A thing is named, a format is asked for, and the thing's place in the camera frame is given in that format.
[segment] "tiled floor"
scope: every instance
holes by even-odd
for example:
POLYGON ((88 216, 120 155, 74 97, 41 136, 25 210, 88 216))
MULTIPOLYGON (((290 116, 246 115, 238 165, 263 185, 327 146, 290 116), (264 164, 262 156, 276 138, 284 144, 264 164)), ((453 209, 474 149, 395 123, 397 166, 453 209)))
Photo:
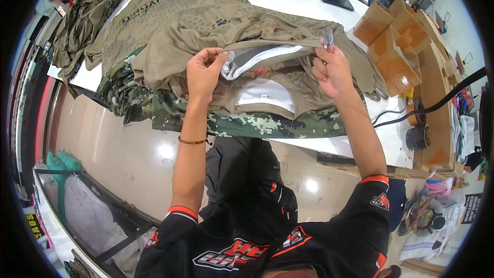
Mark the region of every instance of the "tiled floor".
MULTIPOLYGON (((73 100, 66 95, 56 149, 71 152, 108 190, 161 220, 171 201, 178 133, 152 130, 149 120, 127 127, 122 123, 121 117, 86 96, 73 100)), ((317 163, 315 151, 278 142, 271 145, 283 182, 296 193, 299 221, 327 221, 338 214, 359 177, 317 163)), ((423 183, 407 180, 407 195, 423 183)), ((397 262, 405 240, 393 236, 388 264, 397 262)))

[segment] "black phone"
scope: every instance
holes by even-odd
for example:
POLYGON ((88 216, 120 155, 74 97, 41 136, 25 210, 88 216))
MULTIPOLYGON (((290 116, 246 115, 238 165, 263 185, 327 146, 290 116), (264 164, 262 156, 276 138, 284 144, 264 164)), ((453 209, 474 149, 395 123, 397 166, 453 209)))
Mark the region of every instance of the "black phone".
POLYGON ((334 5, 343 9, 347 9, 349 11, 354 11, 352 4, 348 0, 322 0, 324 3, 328 3, 330 5, 334 5))

